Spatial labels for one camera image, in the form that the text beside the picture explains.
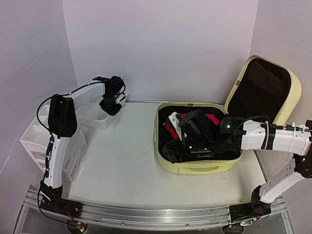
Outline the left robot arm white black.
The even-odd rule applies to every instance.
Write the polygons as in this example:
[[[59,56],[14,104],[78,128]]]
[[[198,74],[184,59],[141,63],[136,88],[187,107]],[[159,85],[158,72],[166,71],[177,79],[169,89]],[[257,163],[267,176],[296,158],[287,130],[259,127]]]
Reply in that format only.
[[[65,209],[62,193],[62,169],[66,149],[79,125],[107,130],[125,105],[128,92],[121,77],[96,77],[66,94],[54,94],[50,102],[48,124],[50,139],[45,156],[45,172],[39,191],[55,213]]]

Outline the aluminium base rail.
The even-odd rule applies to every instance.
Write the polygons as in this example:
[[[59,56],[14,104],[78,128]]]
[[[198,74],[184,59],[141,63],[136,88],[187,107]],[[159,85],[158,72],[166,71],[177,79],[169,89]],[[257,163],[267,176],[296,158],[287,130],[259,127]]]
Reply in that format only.
[[[55,221],[81,221],[112,228],[153,231],[204,230],[221,226],[246,227],[266,225],[269,229],[284,229],[293,232],[292,223],[283,196],[271,204],[271,212],[263,216],[236,217],[229,205],[199,207],[125,207],[104,205],[94,202],[68,200],[66,208],[70,213],[61,214],[48,211],[46,206],[38,208],[41,200],[38,190],[30,186],[22,203],[14,229],[20,233],[26,222],[33,217],[35,223]]]

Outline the red t-shirt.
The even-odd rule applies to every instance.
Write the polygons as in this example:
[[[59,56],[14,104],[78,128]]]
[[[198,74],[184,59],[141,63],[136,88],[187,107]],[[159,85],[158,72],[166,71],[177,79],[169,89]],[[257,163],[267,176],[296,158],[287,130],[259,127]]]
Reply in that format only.
[[[206,114],[206,117],[210,120],[209,123],[212,123],[213,128],[220,125],[219,119],[217,119],[213,114]],[[179,139],[174,130],[170,127],[168,119],[163,123],[163,127],[174,140]]]

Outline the pale yellow hard-shell suitcase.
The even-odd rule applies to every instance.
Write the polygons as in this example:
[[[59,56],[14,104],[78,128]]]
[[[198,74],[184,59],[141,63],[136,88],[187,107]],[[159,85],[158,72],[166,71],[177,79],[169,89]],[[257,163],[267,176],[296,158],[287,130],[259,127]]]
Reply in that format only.
[[[192,158],[171,163],[163,154],[164,144],[173,141],[163,123],[172,112],[185,117],[191,111],[213,114],[219,121],[227,116],[249,118],[266,116],[274,124],[285,124],[300,100],[302,85],[288,68],[259,56],[247,59],[223,106],[207,102],[168,102],[157,109],[155,128],[156,155],[161,167],[176,174],[205,175],[231,169],[243,153],[234,158]]]

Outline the white perforated plastic basket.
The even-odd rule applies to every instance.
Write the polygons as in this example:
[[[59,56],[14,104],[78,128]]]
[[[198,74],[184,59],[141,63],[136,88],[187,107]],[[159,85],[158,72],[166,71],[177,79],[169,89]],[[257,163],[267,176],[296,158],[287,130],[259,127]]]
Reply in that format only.
[[[106,130],[114,121],[115,117],[121,112],[120,110],[115,116],[110,116],[100,108],[99,103],[102,101],[104,90],[104,83],[93,82],[70,92],[70,97],[74,101],[76,117],[79,124]],[[124,84],[119,90],[119,93],[123,92],[128,93]],[[126,100],[120,103],[122,108],[125,106]]]

